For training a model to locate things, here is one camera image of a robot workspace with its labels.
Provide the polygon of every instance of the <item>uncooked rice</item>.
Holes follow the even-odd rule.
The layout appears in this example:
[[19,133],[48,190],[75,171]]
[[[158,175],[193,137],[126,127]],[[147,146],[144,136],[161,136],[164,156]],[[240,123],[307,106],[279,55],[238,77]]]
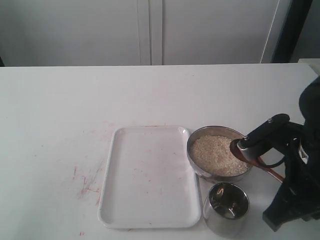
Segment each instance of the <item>uncooked rice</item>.
[[248,170],[247,163],[238,160],[230,151],[231,139],[205,135],[194,141],[190,156],[204,171],[224,176],[237,176]]

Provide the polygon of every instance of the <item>white wall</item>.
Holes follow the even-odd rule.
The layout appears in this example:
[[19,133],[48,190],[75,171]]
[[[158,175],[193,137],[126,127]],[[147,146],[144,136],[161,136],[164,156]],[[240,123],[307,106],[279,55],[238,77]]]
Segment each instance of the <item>white wall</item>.
[[139,65],[137,0],[0,0],[0,56],[6,66]]
[[278,4],[272,53],[290,0],[164,0],[163,63],[260,63]]
[[305,19],[291,62],[320,58],[320,0],[313,0]]

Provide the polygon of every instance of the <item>bowl rim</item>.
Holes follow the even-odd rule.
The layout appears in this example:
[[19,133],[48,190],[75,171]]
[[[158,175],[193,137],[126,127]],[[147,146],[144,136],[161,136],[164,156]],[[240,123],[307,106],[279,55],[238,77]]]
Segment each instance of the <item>bowl rim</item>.
[[211,128],[213,128],[213,129],[217,129],[217,128],[222,128],[222,129],[226,129],[226,130],[228,130],[228,131],[231,131],[231,132],[234,132],[234,133],[236,133],[236,134],[239,134],[241,137],[244,137],[244,135],[242,134],[242,133],[240,133],[240,132],[238,132],[237,130],[234,130],[234,129],[232,129],[232,128],[230,128],[230,127],[226,127],[226,126],[221,126],[221,125],[209,125],[209,126],[203,126],[203,127],[201,127],[201,128],[198,128],[197,130],[195,130],[193,133],[191,133],[190,134],[190,136],[189,136],[189,138],[188,138],[188,140],[187,140],[187,142],[186,142],[186,153],[187,153],[187,156],[188,156],[188,159],[189,159],[189,161],[191,161],[195,166],[197,166],[199,169],[201,169],[202,171],[204,171],[207,175],[211,175],[212,177],[210,177],[210,178],[215,178],[215,177],[218,177],[218,178],[236,178],[236,177],[240,177],[240,176],[242,176],[242,175],[245,175],[245,174],[247,174],[248,173],[248,171],[250,171],[251,169],[252,169],[252,165],[251,164],[249,164],[249,163],[247,163],[247,170],[245,171],[245,172],[243,172],[243,173],[241,173],[241,174],[239,174],[239,175],[233,175],[233,176],[221,176],[221,175],[218,175],[218,174],[215,174],[215,173],[211,173],[211,172],[207,172],[207,171],[205,171],[205,170],[203,170],[200,166],[198,166],[198,164],[196,164],[195,162],[194,162],[194,160],[192,159],[192,157],[190,156],[190,154],[189,154],[189,148],[191,148],[191,146],[189,147],[189,140],[190,140],[190,138],[192,137],[192,135],[193,134],[195,134],[196,132],[199,132],[200,130],[203,130],[203,129],[211,129]]

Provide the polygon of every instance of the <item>white table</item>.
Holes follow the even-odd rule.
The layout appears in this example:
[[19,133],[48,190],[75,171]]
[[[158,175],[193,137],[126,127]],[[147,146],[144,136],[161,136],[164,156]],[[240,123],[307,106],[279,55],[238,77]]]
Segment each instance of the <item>white table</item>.
[[[303,63],[0,68],[0,239],[221,239],[203,220],[189,229],[105,228],[97,203],[112,133],[223,125],[245,134],[277,113],[303,123],[298,99],[316,77]],[[200,185],[204,199],[210,184]],[[239,185],[251,201],[240,239],[319,239],[320,221],[277,233],[263,222],[279,187],[269,175],[253,169]]]

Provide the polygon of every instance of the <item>stainless steel bowl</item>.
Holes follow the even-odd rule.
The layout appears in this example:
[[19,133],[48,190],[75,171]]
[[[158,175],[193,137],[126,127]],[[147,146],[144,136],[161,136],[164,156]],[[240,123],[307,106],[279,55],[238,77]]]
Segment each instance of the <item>stainless steel bowl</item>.
[[192,160],[192,158],[190,156],[191,147],[197,139],[199,139],[200,137],[205,136],[205,135],[224,136],[224,137],[227,137],[231,140],[241,139],[244,137],[241,133],[239,133],[231,128],[225,127],[225,126],[205,126],[205,127],[199,128],[198,130],[194,131],[190,135],[190,137],[187,141],[186,151],[187,151],[187,156],[188,156],[189,162],[190,162],[193,170],[195,171],[195,173],[199,177],[202,177],[209,182],[234,183],[234,182],[237,182],[237,181],[240,181],[241,179],[243,179],[250,172],[252,165],[248,164],[247,171],[245,171],[244,173],[242,173],[240,175],[219,176],[219,175],[216,175],[213,173],[206,172],[202,168],[200,168],[197,164],[195,164],[195,162]]

